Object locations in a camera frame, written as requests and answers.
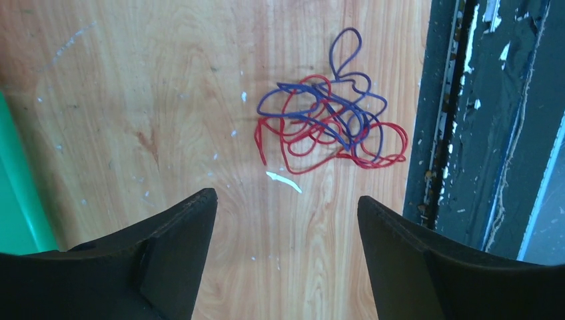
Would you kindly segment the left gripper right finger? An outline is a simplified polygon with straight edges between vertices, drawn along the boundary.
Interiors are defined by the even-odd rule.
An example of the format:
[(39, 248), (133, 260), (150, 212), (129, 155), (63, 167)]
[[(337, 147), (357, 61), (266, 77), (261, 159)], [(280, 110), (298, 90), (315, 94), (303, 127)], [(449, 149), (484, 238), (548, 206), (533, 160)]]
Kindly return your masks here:
[(495, 256), (369, 196), (358, 226), (380, 319), (563, 319), (564, 266)]

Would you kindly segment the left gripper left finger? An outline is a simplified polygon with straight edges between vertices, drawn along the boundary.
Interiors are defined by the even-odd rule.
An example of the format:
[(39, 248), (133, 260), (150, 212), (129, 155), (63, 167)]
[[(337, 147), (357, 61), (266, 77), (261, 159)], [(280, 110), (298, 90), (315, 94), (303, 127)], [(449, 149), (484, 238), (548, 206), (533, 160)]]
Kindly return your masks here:
[(68, 251), (1, 255), (2, 319), (190, 319), (218, 197), (173, 207)]

